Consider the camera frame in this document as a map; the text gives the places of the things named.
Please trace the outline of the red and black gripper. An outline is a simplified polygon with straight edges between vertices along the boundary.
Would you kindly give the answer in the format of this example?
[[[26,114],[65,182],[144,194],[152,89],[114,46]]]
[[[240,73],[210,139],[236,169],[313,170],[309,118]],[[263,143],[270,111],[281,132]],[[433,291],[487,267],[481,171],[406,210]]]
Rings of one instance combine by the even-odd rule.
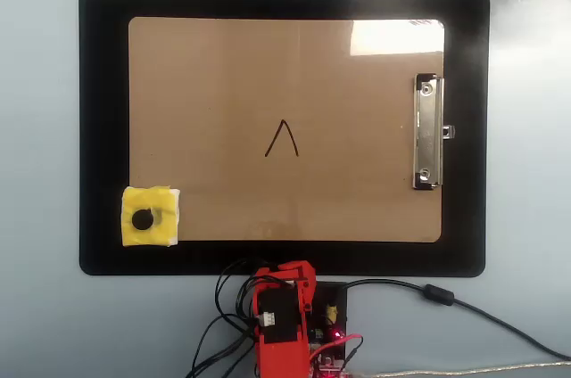
[[[278,268],[261,268],[256,274],[253,305],[255,307],[297,307],[312,311],[317,287],[315,269],[307,260],[290,261]]]

